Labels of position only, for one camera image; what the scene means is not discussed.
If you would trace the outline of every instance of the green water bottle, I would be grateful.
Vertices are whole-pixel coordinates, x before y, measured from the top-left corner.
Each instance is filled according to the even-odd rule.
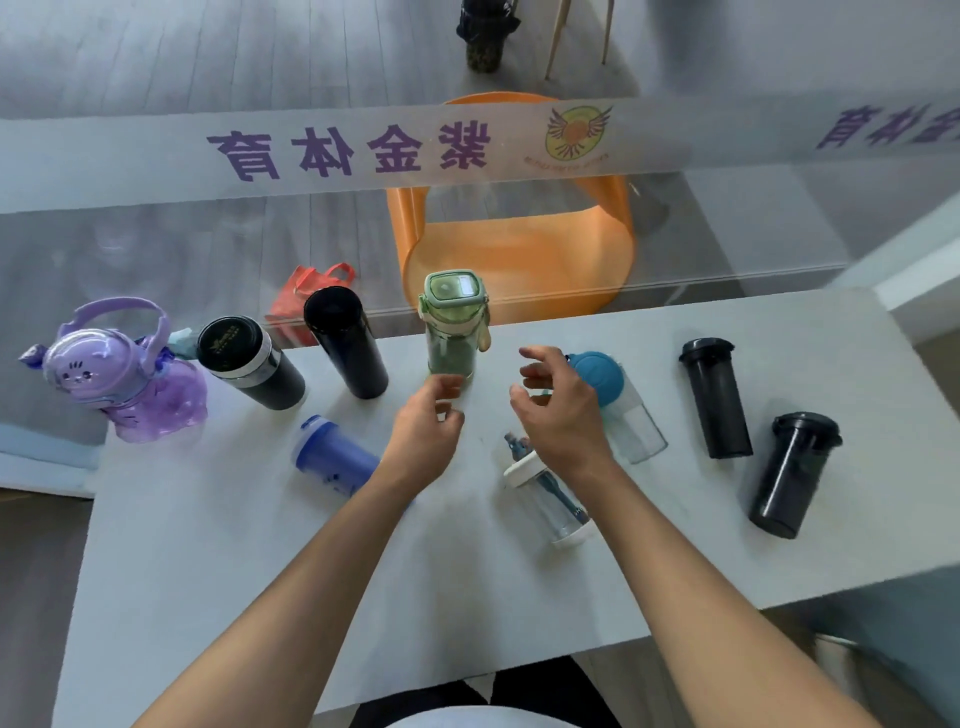
[[[473,376],[477,351],[490,348],[490,306],[473,271],[439,271],[423,282],[427,363],[433,374]]]

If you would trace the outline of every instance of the black pants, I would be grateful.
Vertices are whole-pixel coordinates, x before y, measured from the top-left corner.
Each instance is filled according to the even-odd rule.
[[[554,717],[579,728],[620,728],[603,697],[570,657],[500,670],[493,680],[490,704]],[[408,716],[456,705],[487,702],[458,680],[364,703],[350,728],[387,728]]]

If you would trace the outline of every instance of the black thermos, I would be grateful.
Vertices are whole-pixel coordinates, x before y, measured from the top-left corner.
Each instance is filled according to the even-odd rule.
[[[268,409],[289,409],[306,392],[303,376],[267,330],[246,316],[225,316],[204,327],[197,358],[211,374]]]
[[[732,351],[729,341],[704,338],[686,342],[680,355],[697,402],[707,452],[716,460],[754,454],[733,376]]]
[[[303,320],[355,397],[372,400],[384,393],[387,370],[353,291],[342,285],[315,291],[303,305]]]
[[[830,451],[843,445],[840,425],[813,412],[774,420],[777,443],[760,480],[750,520],[767,533],[795,539]]]

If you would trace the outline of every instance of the winged logo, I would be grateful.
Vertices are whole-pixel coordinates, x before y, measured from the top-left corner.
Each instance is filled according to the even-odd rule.
[[[607,129],[613,107],[576,107],[560,113],[552,109],[546,128],[546,151],[560,161],[579,159],[591,152]]]

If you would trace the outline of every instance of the chair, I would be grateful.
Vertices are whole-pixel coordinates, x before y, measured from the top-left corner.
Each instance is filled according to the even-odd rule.
[[[450,104],[554,101],[494,91]],[[572,180],[597,205],[579,212],[427,223],[429,187],[388,189],[403,293],[417,306],[434,271],[469,268],[484,281],[493,324],[583,316],[616,296],[634,263],[634,228],[622,177]]]
[[[560,45],[560,31],[566,25],[566,17],[570,15],[570,3],[572,0],[560,0],[560,7],[557,9],[557,22],[553,26],[553,40],[550,42],[550,58],[546,62],[546,73],[543,79],[550,78],[550,69],[553,67],[553,59],[557,55],[557,46]],[[607,27],[603,36],[603,56],[600,62],[607,64],[607,51],[610,49],[610,28],[613,24],[613,0],[607,0]]]

